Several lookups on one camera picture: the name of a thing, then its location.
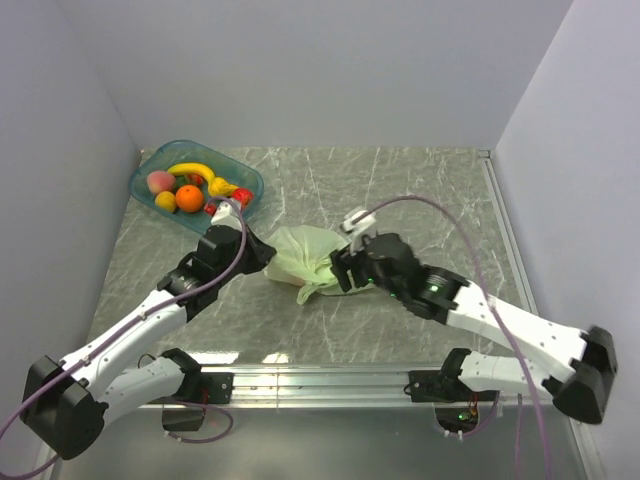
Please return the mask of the light green plastic bag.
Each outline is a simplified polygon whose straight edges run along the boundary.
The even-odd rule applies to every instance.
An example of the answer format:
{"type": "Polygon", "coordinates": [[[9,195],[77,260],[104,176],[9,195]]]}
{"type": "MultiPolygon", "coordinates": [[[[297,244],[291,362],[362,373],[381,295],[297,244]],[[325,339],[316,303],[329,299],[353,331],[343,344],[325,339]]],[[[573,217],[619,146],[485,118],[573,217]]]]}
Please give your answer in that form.
{"type": "Polygon", "coordinates": [[[342,295],[331,271],[330,254],[348,242],[338,233],[313,226],[280,227],[266,243],[276,250],[264,270],[274,282],[295,286],[296,303],[304,305],[313,295],[342,295]]]}

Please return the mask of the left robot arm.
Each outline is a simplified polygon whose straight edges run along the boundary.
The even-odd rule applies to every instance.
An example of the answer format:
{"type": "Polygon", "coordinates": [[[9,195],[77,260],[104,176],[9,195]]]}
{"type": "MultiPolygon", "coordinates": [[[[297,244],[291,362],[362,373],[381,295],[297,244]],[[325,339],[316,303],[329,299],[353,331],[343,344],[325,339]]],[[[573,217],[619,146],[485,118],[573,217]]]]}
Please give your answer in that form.
{"type": "Polygon", "coordinates": [[[132,363],[214,303],[239,275],[266,268],[273,247],[248,228],[212,226],[149,295],[115,326],[59,361],[28,370],[21,421],[64,460],[86,451],[114,420],[164,397],[180,402],[201,390],[201,367],[173,349],[142,370],[132,363]]]}

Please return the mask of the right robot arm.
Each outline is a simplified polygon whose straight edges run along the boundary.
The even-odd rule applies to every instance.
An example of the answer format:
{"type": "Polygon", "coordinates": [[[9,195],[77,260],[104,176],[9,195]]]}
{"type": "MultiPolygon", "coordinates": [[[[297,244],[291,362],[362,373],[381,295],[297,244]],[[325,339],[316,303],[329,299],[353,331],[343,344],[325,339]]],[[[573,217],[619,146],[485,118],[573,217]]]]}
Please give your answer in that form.
{"type": "Polygon", "coordinates": [[[494,296],[442,267],[423,264],[398,234],[377,235],[354,251],[330,255],[343,291],[373,284],[415,316],[475,333],[513,352],[490,357],[457,350],[440,375],[445,395],[462,399],[471,391],[547,393],[563,414],[591,425],[604,420],[618,362],[613,336],[553,323],[494,296]]]}

